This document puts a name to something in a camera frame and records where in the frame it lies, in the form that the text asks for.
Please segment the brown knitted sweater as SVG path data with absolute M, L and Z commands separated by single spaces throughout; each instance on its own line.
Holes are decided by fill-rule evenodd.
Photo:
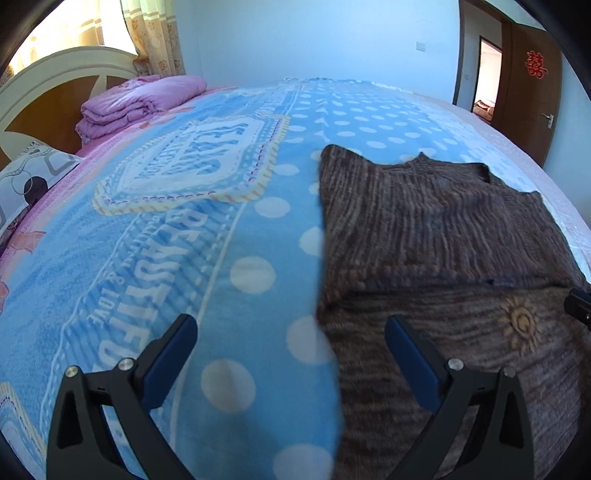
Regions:
M 590 286 L 536 192 L 482 163 L 426 155 L 379 165 L 322 150 L 325 273 L 317 319 L 337 356 L 344 430 L 336 479 L 391 479 L 428 423 L 385 340 L 404 318 L 447 359 L 513 368 L 530 420 L 535 477 L 585 478 L 572 455 L 590 424 L 590 331 L 564 301 Z M 469 409 L 437 477 L 448 479 Z

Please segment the brown wooden door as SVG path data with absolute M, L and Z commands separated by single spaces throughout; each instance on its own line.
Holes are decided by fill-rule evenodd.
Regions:
M 538 80 L 525 68 L 526 52 L 544 56 L 548 74 Z M 502 66 L 492 126 L 527 153 L 539 166 L 545 164 L 559 110 L 562 87 L 562 54 L 545 31 L 512 21 L 502 24 Z M 551 130 L 542 113 L 554 114 Z

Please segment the red paper door decoration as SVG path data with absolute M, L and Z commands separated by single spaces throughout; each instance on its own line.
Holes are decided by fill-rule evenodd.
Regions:
M 534 50 L 526 52 L 525 68 L 530 76 L 538 80 L 542 80 L 548 74 L 543 54 Z

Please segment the blue polka dot bed blanket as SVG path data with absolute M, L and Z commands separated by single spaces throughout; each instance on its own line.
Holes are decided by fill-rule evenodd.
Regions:
M 315 326 L 318 161 L 483 162 L 538 191 L 581 268 L 590 230 L 538 165 L 457 107 L 382 84 L 287 80 L 218 90 L 86 153 L 1 256 L 1 432 L 45 475 L 64 371 L 136 357 L 187 313 L 197 347 L 151 415 L 199 479 L 325 479 L 335 357 Z

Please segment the grey patterned pillow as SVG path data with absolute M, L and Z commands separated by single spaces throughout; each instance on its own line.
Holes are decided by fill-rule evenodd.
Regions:
M 1 234 L 83 159 L 31 142 L 1 171 Z

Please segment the folded pink quilt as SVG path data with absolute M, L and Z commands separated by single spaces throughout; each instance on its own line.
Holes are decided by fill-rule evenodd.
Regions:
M 83 143 L 116 133 L 128 125 L 175 108 L 204 93 L 196 76 L 136 77 L 94 96 L 81 105 L 75 131 Z

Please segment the cream wooden headboard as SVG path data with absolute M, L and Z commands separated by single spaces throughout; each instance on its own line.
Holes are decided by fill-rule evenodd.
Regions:
M 105 46 L 53 53 L 33 63 L 1 87 L 1 166 L 6 167 L 33 141 L 75 153 L 81 105 L 136 76 L 136 56 Z

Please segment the yellow patterned curtain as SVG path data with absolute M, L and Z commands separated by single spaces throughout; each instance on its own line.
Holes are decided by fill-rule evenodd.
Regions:
M 185 72 L 172 1 L 63 1 L 26 37 L 3 81 L 53 53 L 86 46 L 118 49 L 135 56 L 138 74 Z

